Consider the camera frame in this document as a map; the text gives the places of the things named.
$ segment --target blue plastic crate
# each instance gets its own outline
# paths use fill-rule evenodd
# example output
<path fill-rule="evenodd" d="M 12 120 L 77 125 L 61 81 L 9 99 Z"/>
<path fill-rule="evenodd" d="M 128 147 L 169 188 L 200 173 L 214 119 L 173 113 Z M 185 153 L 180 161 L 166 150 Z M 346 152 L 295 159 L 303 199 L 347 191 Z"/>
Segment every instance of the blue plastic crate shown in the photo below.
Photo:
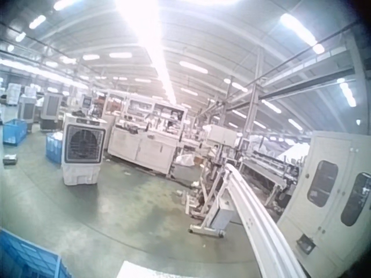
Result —
<path fill-rule="evenodd" d="M 46 135 L 46 157 L 51 161 L 61 164 L 63 136 L 60 132 Z"/>
<path fill-rule="evenodd" d="M 27 123 L 23 120 L 10 120 L 4 124 L 2 143 L 18 146 L 27 135 Z"/>
<path fill-rule="evenodd" d="M 0 277 L 72 278 L 61 257 L 0 229 Z"/>

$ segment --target concrete floor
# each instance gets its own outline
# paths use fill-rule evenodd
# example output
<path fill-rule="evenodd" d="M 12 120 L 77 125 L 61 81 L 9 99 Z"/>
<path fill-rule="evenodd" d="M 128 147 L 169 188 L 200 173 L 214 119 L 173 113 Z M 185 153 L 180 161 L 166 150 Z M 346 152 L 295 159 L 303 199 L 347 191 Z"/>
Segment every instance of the concrete floor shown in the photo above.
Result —
<path fill-rule="evenodd" d="M 15 118 L 15 108 L 2 110 Z M 180 185 L 104 162 L 98 185 L 65 186 L 34 127 L 20 146 L 0 147 L 1 157 L 19 156 L 0 165 L 0 225 L 60 254 L 74 277 L 115 278 L 124 261 L 182 276 L 260 277 L 243 227 L 230 224 L 224 239 L 187 232 L 194 220 L 174 194 Z"/>

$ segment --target white metal rail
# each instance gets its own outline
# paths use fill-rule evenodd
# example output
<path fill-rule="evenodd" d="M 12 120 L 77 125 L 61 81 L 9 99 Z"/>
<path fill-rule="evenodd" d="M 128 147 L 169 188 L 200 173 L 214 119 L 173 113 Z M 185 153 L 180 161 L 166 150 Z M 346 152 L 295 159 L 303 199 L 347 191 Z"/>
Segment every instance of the white metal rail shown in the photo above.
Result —
<path fill-rule="evenodd" d="M 239 171 L 230 164 L 224 189 L 230 193 L 235 208 L 253 247 L 263 278 L 305 278 L 298 260 L 281 231 L 262 206 Z"/>

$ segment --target factory ceiling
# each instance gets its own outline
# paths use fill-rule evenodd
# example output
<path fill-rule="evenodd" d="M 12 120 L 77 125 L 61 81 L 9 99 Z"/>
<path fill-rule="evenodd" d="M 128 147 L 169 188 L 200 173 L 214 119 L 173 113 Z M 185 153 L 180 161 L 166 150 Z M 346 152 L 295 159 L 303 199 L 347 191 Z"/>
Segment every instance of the factory ceiling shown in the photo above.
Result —
<path fill-rule="evenodd" d="M 367 133 L 369 99 L 359 88 L 355 63 L 370 58 L 369 44 L 362 27 L 349 27 L 355 17 L 338 1 L 10 2 L 1 18 L 2 59 L 42 61 L 88 86 L 162 97 L 191 107 L 193 115 L 227 99 L 225 124 L 238 131 L 248 113 L 252 86 L 245 86 L 256 77 L 258 52 L 265 73 L 314 46 L 259 80 L 266 98 L 254 128 Z M 146 24 L 147 33 L 141 29 Z"/>

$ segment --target gray floor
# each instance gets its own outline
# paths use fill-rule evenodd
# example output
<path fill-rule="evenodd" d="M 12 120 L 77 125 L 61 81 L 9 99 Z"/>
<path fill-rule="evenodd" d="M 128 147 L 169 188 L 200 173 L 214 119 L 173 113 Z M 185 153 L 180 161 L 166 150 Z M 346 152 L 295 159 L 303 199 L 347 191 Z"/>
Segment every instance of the gray floor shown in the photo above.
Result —
<path fill-rule="evenodd" d="M 4 120 L 16 112 L 2 110 Z M 65 186 L 37 127 L 20 146 L 1 145 L 5 153 L 19 161 L 0 166 L 0 225 L 59 253 L 76 278 L 114 278 L 123 261 L 183 276 L 259 277 L 241 226 L 229 225 L 225 239 L 187 232 L 194 220 L 174 182 L 104 162 L 97 186 Z"/>

